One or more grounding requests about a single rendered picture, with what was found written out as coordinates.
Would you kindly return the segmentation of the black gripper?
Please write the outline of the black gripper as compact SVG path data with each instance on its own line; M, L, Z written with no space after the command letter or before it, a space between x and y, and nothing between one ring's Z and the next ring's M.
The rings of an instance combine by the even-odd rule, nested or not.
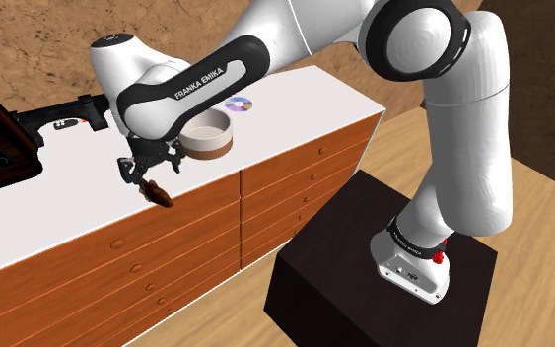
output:
M181 161L185 158L185 153L179 144L169 145L163 141L153 141L141 138L126 139L132 157L118 158L117 165L121 178L128 184L133 183L138 186L147 184L144 174L149 168L149 158L158 158L163 155L163 160L169 161L173 170L179 174Z

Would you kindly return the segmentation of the small brown lumpy object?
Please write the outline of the small brown lumpy object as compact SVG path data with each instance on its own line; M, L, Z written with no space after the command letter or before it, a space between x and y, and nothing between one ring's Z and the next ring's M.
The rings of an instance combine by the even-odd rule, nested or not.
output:
M165 208L171 208L173 206L173 201L169 194L160 188L153 180L142 180L139 186L139 192L148 202L153 202Z

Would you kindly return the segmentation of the white and brown bowl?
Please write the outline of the white and brown bowl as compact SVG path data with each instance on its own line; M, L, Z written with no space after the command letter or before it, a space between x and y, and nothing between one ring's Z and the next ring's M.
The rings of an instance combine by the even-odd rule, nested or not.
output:
M187 121L177 139L188 157L214 160L232 148L233 125L224 112L210 108Z

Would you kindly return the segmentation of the small black and white gadget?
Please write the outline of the small black and white gadget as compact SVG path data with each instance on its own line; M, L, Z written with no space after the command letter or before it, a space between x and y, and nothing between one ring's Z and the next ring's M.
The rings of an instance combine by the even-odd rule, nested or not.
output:
M61 120L57 120L53 123L53 128L55 130L63 130L63 129L66 129L66 128L76 126L76 125L81 124L81 123L86 123L86 120L85 119L79 119L79 118L61 119Z

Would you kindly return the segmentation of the shiny compact disc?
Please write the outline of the shiny compact disc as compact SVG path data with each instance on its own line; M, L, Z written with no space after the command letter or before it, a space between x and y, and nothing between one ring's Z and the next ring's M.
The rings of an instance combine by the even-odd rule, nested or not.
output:
M244 97L230 97L224 101L224 106L230 111L246 112L252 109L253 102Z

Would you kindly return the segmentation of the wooden white-topped chest of drawers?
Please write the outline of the wooden white-topped chest of drawers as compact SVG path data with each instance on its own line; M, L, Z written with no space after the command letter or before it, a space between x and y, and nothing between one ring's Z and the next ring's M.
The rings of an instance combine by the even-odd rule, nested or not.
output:
M350 178L384 109L317 67L269 76L224 112L233 146L124 183L114 126L45 126L43 172L0 189L0 347L120 347L287 242Z

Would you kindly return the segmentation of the dark robot stand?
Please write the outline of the dark robot stand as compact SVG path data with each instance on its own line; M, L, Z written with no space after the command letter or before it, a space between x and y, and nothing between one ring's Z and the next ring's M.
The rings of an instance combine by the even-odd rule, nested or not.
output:
M477 347L498 253L453 235L446 296L407 293L381 278L370 247L407 202L357 171L277 253L264 310L297 347Z

